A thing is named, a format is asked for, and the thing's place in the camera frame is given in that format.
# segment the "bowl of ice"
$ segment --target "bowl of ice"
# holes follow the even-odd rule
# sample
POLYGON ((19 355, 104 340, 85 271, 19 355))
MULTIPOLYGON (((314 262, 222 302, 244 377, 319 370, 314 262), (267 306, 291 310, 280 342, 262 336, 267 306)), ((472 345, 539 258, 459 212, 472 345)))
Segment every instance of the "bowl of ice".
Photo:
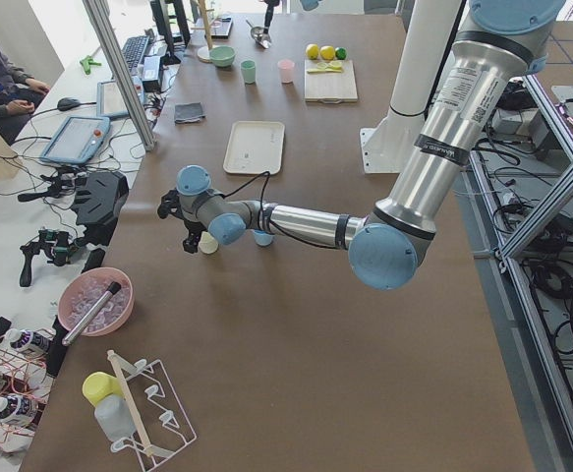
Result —
POLYGON ((93 268, 79 275, 68 285, 59 300, 61 325, 65 329, 72 329, 111 282, 118 282, 120 290, 102 307, 82 335, 102 336, 122 326, 133 310, 134 292, 127 274, 114 267, 93 268))

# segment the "blue cup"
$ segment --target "blue cup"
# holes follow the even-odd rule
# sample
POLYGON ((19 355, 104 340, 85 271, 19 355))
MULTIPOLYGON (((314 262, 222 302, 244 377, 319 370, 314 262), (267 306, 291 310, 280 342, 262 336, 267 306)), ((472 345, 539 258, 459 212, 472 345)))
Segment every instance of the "blue cup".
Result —
POLYGON ((254 239, 256 240, 256 244, 258 246, 268 246, 273 242, 274 236, 272 234, 268 234, 257 229, 254 229, 252 232, 254 233, 254 239))
POLYGON ((318 7, 318 0, 300 0, 302 2, 302 8, 309 12, 318 7))

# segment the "black mouse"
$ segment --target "black mouse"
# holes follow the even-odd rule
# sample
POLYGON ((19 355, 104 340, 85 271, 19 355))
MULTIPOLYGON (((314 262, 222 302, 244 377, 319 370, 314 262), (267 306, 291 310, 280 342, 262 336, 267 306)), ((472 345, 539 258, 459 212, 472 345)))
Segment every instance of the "black mouse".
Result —
POLYGON ((57 109, 59 111, 68 111, 72 108, 76 108, 77 106, 81 106, 81 102, 77 98, 66 97, 61 98, 57 102, 57 109))

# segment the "lime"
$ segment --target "lime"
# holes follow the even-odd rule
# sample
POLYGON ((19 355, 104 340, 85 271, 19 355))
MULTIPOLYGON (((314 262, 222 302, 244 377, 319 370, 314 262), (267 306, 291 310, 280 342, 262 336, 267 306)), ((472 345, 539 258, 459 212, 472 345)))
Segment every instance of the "lime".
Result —
POLYGON ((323 46, 321 48, 321 57, 326 61, 334 59, 334 48, 332 46, 323 46))
POLYGON ((347 59, 347 50, 344 47, 336 48, 336 59, 340 59, 341 61, 347 59))
POLYGON ((306 57, 313 60, 318 57, 318 44, 309 44, 306 46, 306 57))

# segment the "person's hand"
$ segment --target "person's hand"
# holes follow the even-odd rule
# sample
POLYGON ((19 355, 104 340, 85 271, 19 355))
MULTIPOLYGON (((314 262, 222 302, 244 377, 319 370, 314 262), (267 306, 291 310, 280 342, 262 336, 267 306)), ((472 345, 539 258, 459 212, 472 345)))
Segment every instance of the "person's hand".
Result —
POLYGON ((34 111, 34 105, 26 100, 13 100, 7 104, 9 116, 26 115, 34 111))
POLYGON ((38 81, 37 79, 26 79, 26 84, 32 91, 36 91, 42 95, 46 95, 50 92, 50 86, 45 82, 38 81))

